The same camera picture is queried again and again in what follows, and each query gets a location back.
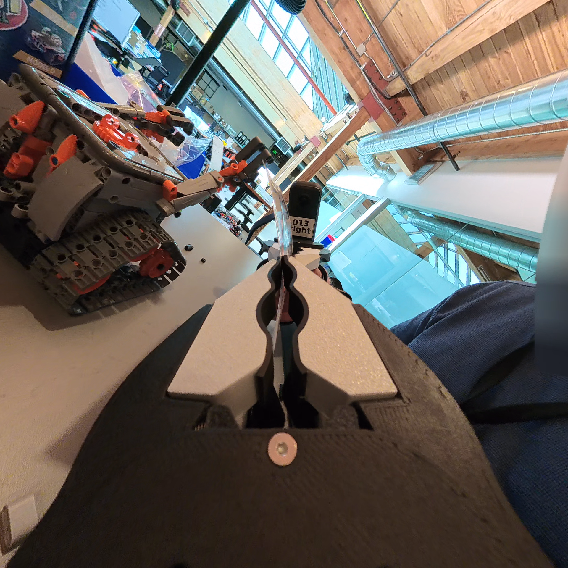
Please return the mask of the blue robot kit box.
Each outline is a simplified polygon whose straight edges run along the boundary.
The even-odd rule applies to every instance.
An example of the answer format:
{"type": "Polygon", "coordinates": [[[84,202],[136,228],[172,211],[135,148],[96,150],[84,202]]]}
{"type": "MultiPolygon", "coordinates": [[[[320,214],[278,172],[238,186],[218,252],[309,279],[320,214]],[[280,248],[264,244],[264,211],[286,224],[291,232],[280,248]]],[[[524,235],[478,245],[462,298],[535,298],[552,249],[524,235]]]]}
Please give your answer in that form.
{"type": "Polygon", "coordinates": [[[93,1],[1,1],[1,80],[26,63],[60,78],[93,1]]]}

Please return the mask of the blue storage bin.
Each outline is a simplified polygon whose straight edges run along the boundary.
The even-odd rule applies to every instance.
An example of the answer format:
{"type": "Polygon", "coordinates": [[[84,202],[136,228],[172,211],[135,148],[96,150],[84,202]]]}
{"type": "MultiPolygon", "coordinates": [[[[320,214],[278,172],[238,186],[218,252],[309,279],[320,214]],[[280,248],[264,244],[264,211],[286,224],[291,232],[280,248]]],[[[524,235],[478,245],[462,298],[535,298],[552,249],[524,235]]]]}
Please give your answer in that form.
{"type": "MultiPolygon", "coordinates": [[[[82,90],[97,103],[128,107],[134,103],[145,111],[154,111],[161,104],[139,72],[117,75],[117,70],[106,59],[98,67],[93,63],[74,63],[66,84],[74,90],[82,90]]],[[[176,131],[182,135],[180,146],[175,146],[167,138],[163,141],[150,138],[150,142],[186,177],[196,178],[205,166],[205,150],[210,149],[211,139],[188,136],[181,128],[176,131]]]]}

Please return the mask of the grey orange tracked toy robot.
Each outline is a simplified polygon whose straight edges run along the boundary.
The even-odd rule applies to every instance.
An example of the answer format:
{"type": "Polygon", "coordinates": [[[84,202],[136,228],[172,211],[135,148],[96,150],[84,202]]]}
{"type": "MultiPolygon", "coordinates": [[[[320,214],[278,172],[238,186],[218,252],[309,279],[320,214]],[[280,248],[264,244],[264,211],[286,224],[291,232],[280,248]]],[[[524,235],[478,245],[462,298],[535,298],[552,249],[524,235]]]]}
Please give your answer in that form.
{"type": "Polygon", "coordinates": [[[164,219],[271,161],[253,138],[188,179],[155,143],[193,128],[173,107],[96,103],[20,64],[1,82],[1,244],[70,315],[165,288],[186,259],[164,219]]]}

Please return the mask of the clear plastic bag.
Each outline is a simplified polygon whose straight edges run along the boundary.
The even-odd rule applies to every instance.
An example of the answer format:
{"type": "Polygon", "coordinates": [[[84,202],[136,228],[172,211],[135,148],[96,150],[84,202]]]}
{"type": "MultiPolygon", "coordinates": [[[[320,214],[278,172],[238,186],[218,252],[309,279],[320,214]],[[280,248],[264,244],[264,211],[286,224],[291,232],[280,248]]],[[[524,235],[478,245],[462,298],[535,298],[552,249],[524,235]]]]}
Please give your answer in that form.
{"type": "Polygon", "coordinates": [[[140,70],[140,67],[127,69],[123,73],[114,68],[87,33],[75,57],[69,85],[96,102],[126,105],[135,89],[141,86],[140,70]]]}

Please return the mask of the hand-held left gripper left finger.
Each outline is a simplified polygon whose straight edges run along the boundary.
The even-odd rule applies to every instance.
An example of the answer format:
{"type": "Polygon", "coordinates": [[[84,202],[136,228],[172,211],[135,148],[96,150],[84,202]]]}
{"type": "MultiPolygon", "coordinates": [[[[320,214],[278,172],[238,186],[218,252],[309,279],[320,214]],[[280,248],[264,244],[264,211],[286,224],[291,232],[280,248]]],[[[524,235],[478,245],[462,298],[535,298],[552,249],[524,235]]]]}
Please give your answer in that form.
{"type": "Polygon", "coordinates": [[[175,398],[248,414],[249,427],[282,427],[274,387],[272,322],[282,270],[271,260],[218,298],[167,389],[175,398]]]}

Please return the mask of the robot sticker sheet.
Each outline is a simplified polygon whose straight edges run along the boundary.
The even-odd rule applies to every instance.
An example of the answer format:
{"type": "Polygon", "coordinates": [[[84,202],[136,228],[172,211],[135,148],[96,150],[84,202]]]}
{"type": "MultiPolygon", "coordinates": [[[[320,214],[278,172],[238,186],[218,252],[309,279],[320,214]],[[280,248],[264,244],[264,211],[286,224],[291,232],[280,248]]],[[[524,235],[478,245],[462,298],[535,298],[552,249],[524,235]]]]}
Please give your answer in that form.
{"type": "MultiPolygon", "coordinates": [[[[272,198],[273,198],[273,212],[274,222],[277,231],[277,237],[274,238],[274,243],[280,243],[285,246],[285,255],[280,258],[283,259],[286,255],[291,255],[293,252],[293,242],[291,235],[291,223],[288,213],[288,207],[285,202],[285,197],[282,190],[277,185],[276,181],[270,173],[267,174],[268,183],[272,198]]],[[[274,362],[274,387],[277,394],[280,392],[280,387],[285,380],[285,370],[283,368],[283,348],[282,348],[282,334],[280,331],[281,323],[288,318],[288,305],[289,305],[289,292],[285,285],[284,273],[280,276],[279,288],[277,288],[276,299],[276,316],[270,322],[267,329],[272,339],[272,353],[274,362]]]]}

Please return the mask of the silver ventilation duct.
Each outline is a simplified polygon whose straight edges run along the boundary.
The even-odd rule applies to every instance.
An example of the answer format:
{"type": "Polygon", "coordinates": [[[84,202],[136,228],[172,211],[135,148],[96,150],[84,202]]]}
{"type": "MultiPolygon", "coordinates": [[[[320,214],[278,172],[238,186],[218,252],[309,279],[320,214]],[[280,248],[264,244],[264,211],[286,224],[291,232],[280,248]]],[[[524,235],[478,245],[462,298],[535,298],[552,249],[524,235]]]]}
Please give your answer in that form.
{"type": "Polygon", "coordinates": [[[369,136],[357,155],[370,175],[391,181],[394,171],[377,154],[565,120],[567,69],[369,136]]]}
{"type": "Polygon", "coordinates": [[[468,224],[445,222],[415,209],[400,207],[399,210],[409,223],[422,232],[505,264],[512,269],[536,273],[538,249],[533,246],[482,233],[468,224]]]}

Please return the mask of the black metal post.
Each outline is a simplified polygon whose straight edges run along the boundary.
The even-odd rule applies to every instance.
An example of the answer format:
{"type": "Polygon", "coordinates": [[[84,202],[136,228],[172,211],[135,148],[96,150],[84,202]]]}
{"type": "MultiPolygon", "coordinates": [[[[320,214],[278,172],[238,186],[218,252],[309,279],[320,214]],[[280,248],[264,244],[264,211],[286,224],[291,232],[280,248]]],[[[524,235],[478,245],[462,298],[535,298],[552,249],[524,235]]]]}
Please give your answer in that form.
{"type": "Polygon", "coordinates": [[[82,44],[82,41],[85,37],[85,34],[88,32],[89,30],[89,26],[94,14],[94,11],[96,9],[96,5],[98,4],[98,1],[89,1],[85,13],[82,17],[82,20],[79,24],[77,33],[75,35],[75,39],[72,43],[72,46],[70,47],[69,53],[67,55],[67,59],[65,61],[65,64],[62,68],[62,73],[61,73],[61,77],[60,77],[60,82],[65,83],[65,80],[67,79],[67,76],[69,75],[73,63],[75,61],[75,57],[79,51],[79,48],[82,44]]]}
{"type": "Polygon", "coordinates": [[[168,106],[177,105],[185,97],[187,91],[202,73],[217,48],[221,45],[224,38],[230,32],[231,28],[249,3],[249,1],[234,1],[233,4],[231,4],[219,24],[213,30],[209,39],[199,51],[195,60],[182,76],[177,87],[171,92],[167,100],[168,106]]]}

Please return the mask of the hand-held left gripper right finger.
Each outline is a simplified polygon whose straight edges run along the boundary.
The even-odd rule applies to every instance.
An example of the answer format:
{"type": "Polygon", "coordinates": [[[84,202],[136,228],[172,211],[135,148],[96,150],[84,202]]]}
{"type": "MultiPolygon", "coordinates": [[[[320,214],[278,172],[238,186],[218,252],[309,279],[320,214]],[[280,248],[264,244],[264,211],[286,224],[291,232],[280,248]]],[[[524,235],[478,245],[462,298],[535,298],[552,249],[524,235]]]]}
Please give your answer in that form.
{"type": "Polygon", "coordinates": [[[297,259],[284,260],[284,405],[291,427],[369,427],[361,403],[398,393],[340,291],[297,259]]]}

